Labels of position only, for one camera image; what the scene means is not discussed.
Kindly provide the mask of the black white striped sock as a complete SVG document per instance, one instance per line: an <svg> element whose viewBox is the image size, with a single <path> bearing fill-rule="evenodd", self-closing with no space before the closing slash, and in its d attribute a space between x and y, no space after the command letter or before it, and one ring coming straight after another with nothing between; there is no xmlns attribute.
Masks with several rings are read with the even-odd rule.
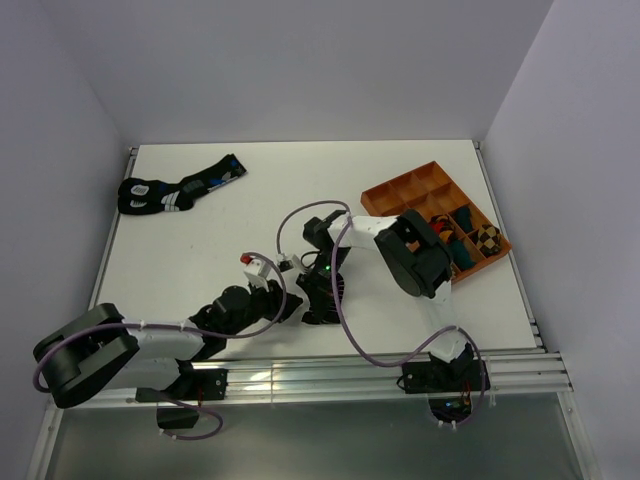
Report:
<svg viewBox="0 0 640 480"><path fill-rule="evenodd" d="M328 271L301 274L296 283L309 301L309 307L302 316L303 323L308 325L340 323L331 274Z"/></svg>

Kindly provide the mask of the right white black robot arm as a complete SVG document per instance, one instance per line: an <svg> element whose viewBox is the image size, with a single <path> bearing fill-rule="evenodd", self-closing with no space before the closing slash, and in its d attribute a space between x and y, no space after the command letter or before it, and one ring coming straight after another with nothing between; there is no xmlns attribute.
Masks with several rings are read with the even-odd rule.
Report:
<svg viewBox="0 0 640 480"><path fill-rule="evenodd" d="M475 343L458 327L452 300L453 257L417 211L395 217L351 216L336 210L304 224L303 238L316 248L312 266L297 277L309 300L302 321L309 325L343 324L344 278L339 269L349 252L377 252L399 288L416 299L426 316L429 361L422 375L440 391L462 387L476 378L487 381Z"/></svg>

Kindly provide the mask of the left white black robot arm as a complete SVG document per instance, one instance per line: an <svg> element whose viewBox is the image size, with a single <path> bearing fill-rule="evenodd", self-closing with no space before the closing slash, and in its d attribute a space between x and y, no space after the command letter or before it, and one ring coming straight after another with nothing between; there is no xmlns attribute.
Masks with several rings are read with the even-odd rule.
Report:
<svg viewBox="0 0 640 480"><path fill-rule="evenodd" d="M135 389L139 401L193 400L219 386L194 365L251 337L249 327L288 319L302 298L270 280L264 287L231 286L177 323L128 322L112 303L99 304L40 341L33 383L60 408L78 406L103 390Z"/></svg>

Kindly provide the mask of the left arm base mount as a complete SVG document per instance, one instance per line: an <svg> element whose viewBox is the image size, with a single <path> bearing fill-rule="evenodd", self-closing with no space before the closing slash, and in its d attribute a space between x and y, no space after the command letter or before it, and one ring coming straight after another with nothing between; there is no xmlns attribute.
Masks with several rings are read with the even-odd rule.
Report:
<svg viewBox="0 0 640 480"><path fill-rule="evenodd" d="M192 370L182 373L179 378L164 390L139 388L135 400L141 403L158 401L218 401L226 395L229 371L224 368Z"/></svg>

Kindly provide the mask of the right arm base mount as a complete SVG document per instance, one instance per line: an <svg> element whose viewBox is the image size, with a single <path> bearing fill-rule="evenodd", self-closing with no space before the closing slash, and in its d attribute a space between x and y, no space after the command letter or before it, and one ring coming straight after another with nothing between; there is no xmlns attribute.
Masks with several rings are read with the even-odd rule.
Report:
<svg viewBox="0 0 640 480"><path fill-rule="evenodd" d="M491 386L486 366L478 360L458 373L431 361L408 362L396 385L407 394L480 392Z"/></svg>

